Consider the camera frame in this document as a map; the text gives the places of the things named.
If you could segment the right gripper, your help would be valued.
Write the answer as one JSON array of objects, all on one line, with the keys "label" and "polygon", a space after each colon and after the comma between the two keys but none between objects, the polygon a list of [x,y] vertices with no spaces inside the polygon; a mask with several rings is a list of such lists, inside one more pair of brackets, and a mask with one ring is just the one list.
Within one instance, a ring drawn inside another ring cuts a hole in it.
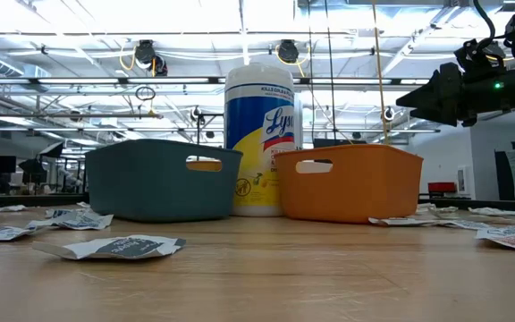
[{"label": "right gripper", "polygon": [[[455,110],[440,109],[442,101],[460,90],[461,72],[455,63],[441,64],[426,84],[396,100],[397,106],[416,108],[411,116],[430,122],[457,126],[459,114]],[[473,126],[479,114],[494,111],[509,111],[506,71],[465,72],[462,76],[461,125]]]}]

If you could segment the green striped bandage strip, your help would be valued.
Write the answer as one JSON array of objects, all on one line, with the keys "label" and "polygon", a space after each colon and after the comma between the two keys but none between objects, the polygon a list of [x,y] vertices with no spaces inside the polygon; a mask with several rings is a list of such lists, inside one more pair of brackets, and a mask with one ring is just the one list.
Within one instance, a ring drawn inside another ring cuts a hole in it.
[{"label": "green striped bandage strip", "polygon": [[424,213],[454,213],[458,211],[459,209],[457,207],[443,207],[439,208],[437,205],[433,203],[424,203],[424,204],[418,204],[416,212],[418,214],[424,214]]},{"label": "green striped bandage strip", "polygon": [[498,208],[469,208],[469,212],[482,216],[515,216],[515,210],[502,210]]}]

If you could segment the white packet dark print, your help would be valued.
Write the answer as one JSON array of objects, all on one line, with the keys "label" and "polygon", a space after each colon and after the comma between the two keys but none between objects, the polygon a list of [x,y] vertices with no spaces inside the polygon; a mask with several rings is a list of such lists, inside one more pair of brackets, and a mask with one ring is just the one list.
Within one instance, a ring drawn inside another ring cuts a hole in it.
[{"label": "white packet dark print", "polygon": [[32,248],[69,260],[89,258],[139,260],[173,255],[185,244],[186,241],[183,239],[135,234],[126,237],[95,239],[64,246],[35,241],[32,243]]}]

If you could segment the black panel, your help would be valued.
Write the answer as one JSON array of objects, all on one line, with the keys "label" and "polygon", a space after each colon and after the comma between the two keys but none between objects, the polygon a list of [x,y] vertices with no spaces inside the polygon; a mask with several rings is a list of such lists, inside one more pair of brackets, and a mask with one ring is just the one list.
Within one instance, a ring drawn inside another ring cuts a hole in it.
[{"label": "black panel", "polygon": [[514,201],[515,190],[510,162],[504,151],[494,152],[498,194],[500,200]]}]

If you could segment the orange plastic bin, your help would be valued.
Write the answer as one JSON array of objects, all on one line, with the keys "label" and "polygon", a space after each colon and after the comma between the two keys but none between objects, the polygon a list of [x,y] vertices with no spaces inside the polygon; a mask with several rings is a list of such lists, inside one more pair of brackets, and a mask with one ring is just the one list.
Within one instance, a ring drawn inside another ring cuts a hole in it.
[{"label": "orange plastic bin", "polygon": [[290,219],[367,224],[413,215],[423,158],[387,145],[303,149],[274,156]]}]

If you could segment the disinfecting wipes canister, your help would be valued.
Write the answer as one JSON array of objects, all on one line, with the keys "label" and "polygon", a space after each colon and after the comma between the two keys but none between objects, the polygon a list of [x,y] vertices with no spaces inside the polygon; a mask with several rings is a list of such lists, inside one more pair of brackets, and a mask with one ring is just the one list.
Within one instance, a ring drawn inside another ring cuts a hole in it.
[{"label": "disinfecting wipes canister", "polygon": [[234,190],[236,216],[281,216],[275,156],[296,148],[290,72],[251,63],[231,70],[224,91],[224,143],[242,158]]}]

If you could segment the teal plastic bin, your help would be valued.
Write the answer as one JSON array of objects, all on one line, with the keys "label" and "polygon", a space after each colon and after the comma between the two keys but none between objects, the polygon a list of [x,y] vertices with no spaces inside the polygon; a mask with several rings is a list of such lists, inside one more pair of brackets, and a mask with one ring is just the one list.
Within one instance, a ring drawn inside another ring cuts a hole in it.
[{"label": "teal plastic bin", "polygon": [[243,154],[171,140],[126,140],[85,154],[89,204],[98,214],[143,223],[232,214]]}]

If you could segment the black softbox light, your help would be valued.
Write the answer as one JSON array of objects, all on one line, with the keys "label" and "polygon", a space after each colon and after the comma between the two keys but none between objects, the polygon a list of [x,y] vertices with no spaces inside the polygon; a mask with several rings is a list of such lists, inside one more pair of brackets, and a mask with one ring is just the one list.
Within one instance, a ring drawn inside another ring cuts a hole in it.
[{"label": "black softbox light", "polygon": [[36,158],[27,159],[19,163],[19,168],[23,171],[23,183],[44,183],[46,182],[47,171],[42,162]]},{"label": "black softbox light", "polygon": [[64,148],[64,142],[60,141],[55,144],[52,144],[43,150],[41,150],[38,155],[40,157],[50,157],[50,158],[58,158],[62,155]]}]

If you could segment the white wall box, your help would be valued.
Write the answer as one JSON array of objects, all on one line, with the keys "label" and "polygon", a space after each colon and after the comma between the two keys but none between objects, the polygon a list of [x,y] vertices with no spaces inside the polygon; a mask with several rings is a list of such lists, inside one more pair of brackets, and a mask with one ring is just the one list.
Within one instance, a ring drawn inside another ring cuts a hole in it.
[{"label": "white wall box", "polygon": [[470,195],[473,192],[472,179],[469,166],[460,165],[457,169],[457,192],[460,195]]}]

